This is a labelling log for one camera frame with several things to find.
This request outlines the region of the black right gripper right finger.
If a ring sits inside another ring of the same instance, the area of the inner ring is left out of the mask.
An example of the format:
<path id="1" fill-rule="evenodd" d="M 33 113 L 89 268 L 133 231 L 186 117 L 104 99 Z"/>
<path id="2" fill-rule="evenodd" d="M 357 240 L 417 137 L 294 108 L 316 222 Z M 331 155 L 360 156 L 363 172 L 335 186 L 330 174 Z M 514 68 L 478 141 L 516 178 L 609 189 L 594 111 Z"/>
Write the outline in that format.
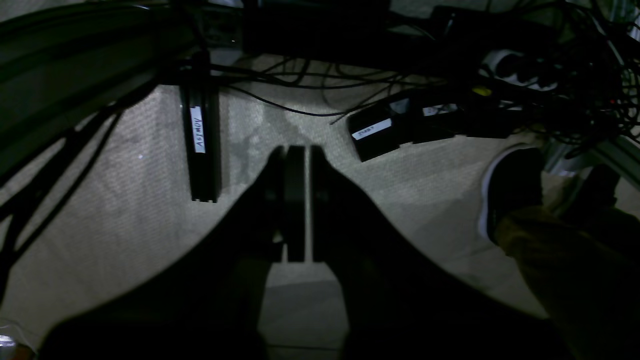
<path id="1" fill-rule="evenodd" d="M 363 189 L 311 147 L 313 257 L 343 294 L 342 360 L 571 360 L 548 320 L 455 278 L 413 246 Z"/>

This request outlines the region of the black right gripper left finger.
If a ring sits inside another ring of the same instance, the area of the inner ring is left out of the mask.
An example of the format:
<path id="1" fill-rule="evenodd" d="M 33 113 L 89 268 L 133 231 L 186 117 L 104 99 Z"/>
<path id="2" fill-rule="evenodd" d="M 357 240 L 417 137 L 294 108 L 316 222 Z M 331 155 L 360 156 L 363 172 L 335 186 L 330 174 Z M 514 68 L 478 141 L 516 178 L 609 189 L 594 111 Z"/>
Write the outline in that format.
<path id="1" fill-rule="evenodd" d="M 267 360 L 258 331 L 283 248 L 305 257 L 303 146 L 277 146 L 218 224 L 153 278 L 61 322 L 42 360 Z"/>

